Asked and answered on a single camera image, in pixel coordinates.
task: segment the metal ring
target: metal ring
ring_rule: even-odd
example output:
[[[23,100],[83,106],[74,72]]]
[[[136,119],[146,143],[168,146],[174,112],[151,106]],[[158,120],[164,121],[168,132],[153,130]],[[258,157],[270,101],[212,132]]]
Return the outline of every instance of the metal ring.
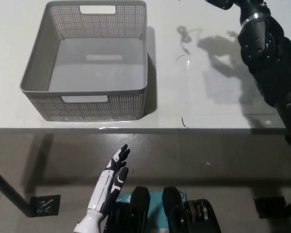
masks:
[[[257,19],[257,18],[262,18],[264,17],[264,13],[255,13],[254,15],[249,16],[248,18],[246,18],[243,22],[242,22],[242,27],[244,27],[244,25],[246,25],[247,23],[249,23],[251,20]]]

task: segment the gray concrete floor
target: gray concrete floor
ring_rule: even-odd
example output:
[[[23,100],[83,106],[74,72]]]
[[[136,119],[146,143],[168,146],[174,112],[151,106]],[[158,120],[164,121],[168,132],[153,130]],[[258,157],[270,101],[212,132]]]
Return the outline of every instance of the gray concrete floor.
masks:
[[[162,190],[176,185],[189,199],[207,198],[223,233],[291,233],[291,219],[258,218],[253,198],[291,201],[291,148],[281,135],[0,134],[0,172],[25,198],[60,194],[58,216],[26,218],[0,193],[0,233],[72,232],[100,172],[129,144],[129,176]]]

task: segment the table leg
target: table leg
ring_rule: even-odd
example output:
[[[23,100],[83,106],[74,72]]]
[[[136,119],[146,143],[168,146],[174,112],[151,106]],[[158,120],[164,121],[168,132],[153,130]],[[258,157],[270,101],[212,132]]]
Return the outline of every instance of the table leg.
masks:
[[[36,217],[36,211],[25,199],[0,175],[0,191],[27,217]]]

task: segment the perforated basket side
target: perforated basket side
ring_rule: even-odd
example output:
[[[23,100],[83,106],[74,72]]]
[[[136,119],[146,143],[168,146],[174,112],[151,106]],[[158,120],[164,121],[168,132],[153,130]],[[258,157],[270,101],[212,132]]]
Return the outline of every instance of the perforated basket side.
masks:
[[[61,97],[29,97],[48,121],[134,120],[143,116],[145,92],[109,96],[102,103],[66,103]]]
[[[102,3],[79,2],[79,5],[103,5]],[[146,7],[131,1],[130,5],[115,4],[115,14],[82,14],[80,6],[67,1],[56,2],[49,8],[58,34],[62,39],[85,37],[140,38],[146,26]]]

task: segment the robot finger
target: robot finger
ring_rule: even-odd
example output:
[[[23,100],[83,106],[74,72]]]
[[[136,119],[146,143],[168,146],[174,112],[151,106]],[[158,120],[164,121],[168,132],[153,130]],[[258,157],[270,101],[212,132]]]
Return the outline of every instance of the robot finger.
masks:
[[[124,185],[124,182],[126,180],[127,174],[128,174],[129,169],[127,167],[124,167],[120,174],[118,175],[117,179],[115,179],[112,188],[109,192],[109,194],[106,197],[105,202],[103,203],[100,212],[104,215],[107,216],[109,215],[113,208],[114,204],[121,192],[121,189]]]

